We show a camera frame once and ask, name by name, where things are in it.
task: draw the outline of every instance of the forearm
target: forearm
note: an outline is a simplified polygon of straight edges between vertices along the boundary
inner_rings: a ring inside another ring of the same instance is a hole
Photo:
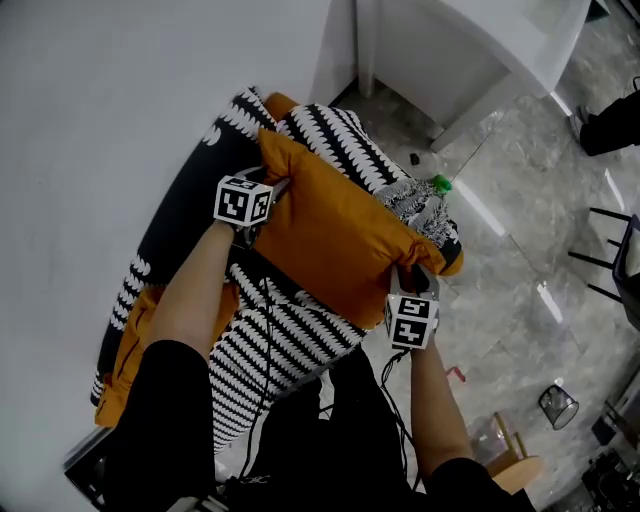
[[[411,431],[420,473],[428,477],[444,462],[473,453],[435,341],[411,358]]]
[[[231,227],[219,222],[202,235],[162,295],[147,344],[175,340],[208,359],[232,241]]]

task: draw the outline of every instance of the black pants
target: black pants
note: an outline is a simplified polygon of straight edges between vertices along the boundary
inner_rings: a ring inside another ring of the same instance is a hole
[[[614,101],[600,115],[591,116],[580,131],[580,144],[589,156],[640,144],[640,91]]]
[[[372,500],[411,510],[423,498],[404,477],[395,416],[362,349],[329,375],[330,420],[318,419],[319,379],[273,404],[248,481],[229,489],[232,510],[362,509]]]

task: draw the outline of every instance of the black sleeve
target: black sleeve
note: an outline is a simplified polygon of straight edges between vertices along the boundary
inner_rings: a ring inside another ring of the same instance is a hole
[[[149,346],[111,436],[107,510],[166,511],[181,497],[212,493],[213,410],[202,356],[177,341]]]
[[[515,512],[511,495],[471,459],[453,459],[436,469],[427,481],[434,510],[491,510]]]

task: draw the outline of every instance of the white wall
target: white wall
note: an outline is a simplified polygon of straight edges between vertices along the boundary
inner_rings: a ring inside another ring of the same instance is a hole
[[[0,504],[88,510],[62,476],[122,277],[232,93],[328,102],[351,0],[0,4]]]

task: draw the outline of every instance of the black chair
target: black chair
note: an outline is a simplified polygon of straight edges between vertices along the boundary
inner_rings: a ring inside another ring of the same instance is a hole
[[[608,210],[602,210],[600,208],[591,208],[591,211],[594,213],[599,213],[600,215],[606,215],[607,217],[613,217],[614,219],[620,219],[627,222],[627,229],[625,230],[624,236],[622,237],[622,242],[616,242],[615,240],[611,239],[607,240],[611,245],[615,245],[616,247],[618,247],[618,253],[613,260],[613,263],[599,260],[597,258],[592,258],[591,256],[585,256],[584,254],[578,254],[572,251],[569,251],[569,256],[611,270],[613,282],[618,289],[618,293],[620,294],[619,296],[614,295],[613,293],[608,292],[607,290],[603,290],[602,288],[592,284],[588,284],[587,286],[592,290],[595,290],[596,292],[609,297],[610,299],[620,302],[624,306],[624,310],[627,314],[629,323],[640,331],[640,274],[629,277],[627,276],[627,272],[625,270],[625,261],[627,259],[627,253],[629,252],[629,240],[631,239],[631,233],[633,232],[634,228],[640,231],[640,220],[638,220],[637,215],[629,217],[628,215],[610,212]]]

